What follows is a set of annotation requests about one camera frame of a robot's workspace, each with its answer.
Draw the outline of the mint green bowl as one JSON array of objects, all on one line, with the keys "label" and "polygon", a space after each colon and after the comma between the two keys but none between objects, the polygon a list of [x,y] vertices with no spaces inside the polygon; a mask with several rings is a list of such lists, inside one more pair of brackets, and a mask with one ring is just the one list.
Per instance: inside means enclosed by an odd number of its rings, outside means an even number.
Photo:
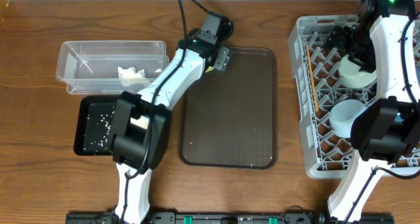
[{"label": "mint green bowl", "polygon": [[377,72],[373,73],[361,71],[361,67],[349,59],[349,55],[345,55],[338,67],[339,77],[343,79],[342,85],[351,89],[361,89],[367,87],[377,79]]}]

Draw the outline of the light blue small bowl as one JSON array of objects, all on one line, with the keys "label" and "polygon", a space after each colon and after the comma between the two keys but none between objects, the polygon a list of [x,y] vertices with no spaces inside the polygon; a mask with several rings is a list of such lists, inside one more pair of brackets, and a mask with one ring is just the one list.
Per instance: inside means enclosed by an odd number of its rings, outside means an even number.
[{"label": "light blue small bowl", "polygon": [[349,138],[352,124],[355,119],[367,109],[367,106],[361,101],[347,99],[336,104],[330,111],[330,126],[336,136]]}]

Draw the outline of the wooden chopstick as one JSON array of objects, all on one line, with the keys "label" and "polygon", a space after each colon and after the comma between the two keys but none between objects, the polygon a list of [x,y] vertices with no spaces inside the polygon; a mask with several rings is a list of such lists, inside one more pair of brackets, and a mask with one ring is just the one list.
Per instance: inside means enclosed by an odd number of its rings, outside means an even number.
[{"label": "wooden chopstick", "polygon": [[308,43],[306,44],[306,54],[308,58],[308,69],[310,73],[310,82],[311,82],[311,87],[312,87],[312,96],[314,99],[314,108],[315,108],[315,112],[318,112],[319,111],[318,99],[317,99],[316,88],[315,88],[315,83],[314,83],[314,74],[312,70],[312,61],[311,61],[310,48],[309,48]]}]

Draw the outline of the white rice pile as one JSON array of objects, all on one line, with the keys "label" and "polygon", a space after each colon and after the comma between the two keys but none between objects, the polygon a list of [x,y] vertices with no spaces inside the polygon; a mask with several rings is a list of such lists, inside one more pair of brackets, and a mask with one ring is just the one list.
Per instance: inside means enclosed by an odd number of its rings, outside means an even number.
[{"label": "white rice pile", "polygon": [[108,139],[114,110],[92,109],[87,116],[82,152],[84,155],[111,155]]}]

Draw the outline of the yellow green snack wrapper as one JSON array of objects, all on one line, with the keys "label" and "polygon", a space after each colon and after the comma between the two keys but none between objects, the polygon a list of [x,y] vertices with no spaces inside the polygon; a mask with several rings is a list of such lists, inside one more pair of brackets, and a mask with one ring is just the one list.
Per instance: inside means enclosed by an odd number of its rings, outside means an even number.
[{"label": "yellow green snack wrapper", "polygon": [[206,69],[205,73],[207,74],[207,73],[209,73],[209,72],[211,72],[211,71],[213,71],[213,70],[214,70],[214,67],[209,66],[209,67]]}]

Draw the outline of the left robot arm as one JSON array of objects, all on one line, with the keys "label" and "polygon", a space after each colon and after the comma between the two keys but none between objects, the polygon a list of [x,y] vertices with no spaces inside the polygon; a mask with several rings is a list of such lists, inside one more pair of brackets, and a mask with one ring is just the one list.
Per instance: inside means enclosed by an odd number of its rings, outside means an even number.
[{"label": "left robot arm", "polygon": [[119,173],[119,200],[113,223],[142,223],[150,210],[152,171],[167,149],[173,107],[208,68],[224,70],[229,49],[226,30],[193,29],[178,42],[168,67],[138,93],[118,97],[109,136]]}]

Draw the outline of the white napkin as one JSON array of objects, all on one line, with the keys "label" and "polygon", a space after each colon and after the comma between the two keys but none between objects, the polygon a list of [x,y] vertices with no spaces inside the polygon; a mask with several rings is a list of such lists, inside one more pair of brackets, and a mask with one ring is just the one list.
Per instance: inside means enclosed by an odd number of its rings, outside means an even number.
[{"label": "white napkin", "polygon": [[144,86],[147,86],[150,84],[150,81],[146,78],[145,70],[137,70],[135,67],[129,67],[129,68],[117,68],[118,72],[118,78],[120,80],[120,83],[124,87],[128,87],[134,84],[141,84]]}]

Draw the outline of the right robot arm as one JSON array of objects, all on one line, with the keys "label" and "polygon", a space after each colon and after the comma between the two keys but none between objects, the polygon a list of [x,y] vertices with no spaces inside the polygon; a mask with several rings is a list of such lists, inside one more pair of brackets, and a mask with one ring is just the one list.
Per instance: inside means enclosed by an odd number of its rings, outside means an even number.
[{"label": "right robot arm", "polygon": [[362,72],[377,74],[376,101],[350,130],[350,165],[327,201],[330,221],[359,221],[384,173],[419,144],[419,83],[413,48],[414,0],[358,0],[358,23],[336,26],[323,48],[337,48]]}]

